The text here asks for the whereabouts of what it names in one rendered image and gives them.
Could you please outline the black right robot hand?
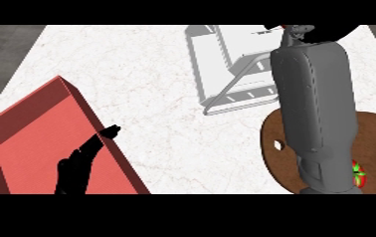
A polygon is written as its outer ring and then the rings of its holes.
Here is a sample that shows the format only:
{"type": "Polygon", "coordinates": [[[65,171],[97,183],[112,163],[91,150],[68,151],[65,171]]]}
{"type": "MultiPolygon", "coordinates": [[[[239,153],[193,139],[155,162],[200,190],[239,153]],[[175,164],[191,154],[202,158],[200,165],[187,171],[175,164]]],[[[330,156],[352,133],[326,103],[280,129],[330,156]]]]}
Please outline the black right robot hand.
{"type": "Polygon", "coordinates": [[[357,25],[281,25],[281,47],[301,44],[336,42],[355,29],[357,25]]]}

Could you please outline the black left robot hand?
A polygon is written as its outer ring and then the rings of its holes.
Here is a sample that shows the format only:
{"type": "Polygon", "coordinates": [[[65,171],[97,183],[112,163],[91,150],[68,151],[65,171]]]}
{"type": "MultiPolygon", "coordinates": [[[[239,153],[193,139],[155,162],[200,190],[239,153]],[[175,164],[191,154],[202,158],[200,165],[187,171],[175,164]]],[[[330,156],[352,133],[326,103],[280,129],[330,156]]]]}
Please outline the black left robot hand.
{"type": "Polygon", "coordinates": [[[101,129],[57,163],[56,194],[81,195],[87,191],[93,161],[104,144],[101,137],[113,139],[121,127],[101,129]]]}

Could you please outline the round brown cutting board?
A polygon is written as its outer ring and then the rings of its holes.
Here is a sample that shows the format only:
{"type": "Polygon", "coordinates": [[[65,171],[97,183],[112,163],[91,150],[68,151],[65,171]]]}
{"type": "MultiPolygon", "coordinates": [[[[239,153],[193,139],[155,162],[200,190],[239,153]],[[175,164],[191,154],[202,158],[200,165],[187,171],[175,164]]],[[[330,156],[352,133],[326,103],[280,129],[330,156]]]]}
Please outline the round brown cutting board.
{"type": "MultiPolygon", "coordinates": [[[[358,133],[352,143],[352,159],[365,171],[364,194],[376,194],[376,114],[357,113],[358,133]]],[[[274,110],[265,118],[259,131],[259,147],[267,170],[292,193],[298,193],[306,184],[298,173],[296,155],[286,145],[280,110],[274,110]]]]}

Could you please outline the red and green cupcake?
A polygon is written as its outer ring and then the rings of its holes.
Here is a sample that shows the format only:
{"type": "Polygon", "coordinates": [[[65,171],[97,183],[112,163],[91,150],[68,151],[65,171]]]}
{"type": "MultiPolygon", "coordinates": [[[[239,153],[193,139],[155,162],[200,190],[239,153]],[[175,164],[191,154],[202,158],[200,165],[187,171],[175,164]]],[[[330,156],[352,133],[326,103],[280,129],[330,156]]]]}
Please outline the red and green cupcake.
{"type": "Polygon", "coordinates": [[[367,180],[365,171],[357,161],[352,161],[352,180],[357,187],[362,187],[367,180]]]}

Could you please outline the red open drawer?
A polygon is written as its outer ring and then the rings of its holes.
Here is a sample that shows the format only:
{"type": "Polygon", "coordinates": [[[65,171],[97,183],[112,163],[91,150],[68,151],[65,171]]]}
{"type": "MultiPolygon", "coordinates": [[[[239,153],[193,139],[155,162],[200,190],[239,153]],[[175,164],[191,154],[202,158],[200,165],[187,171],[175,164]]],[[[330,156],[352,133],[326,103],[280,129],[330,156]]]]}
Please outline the red open drawer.
{"type": "MultiPolygon", "coordinates": [[[[57,162],[103,128],[57,76],[0,114],[0,194],[53,194],[57,162]]],[[[100,141],[87,194],[150,194],[115,141],[100,141]]]]}

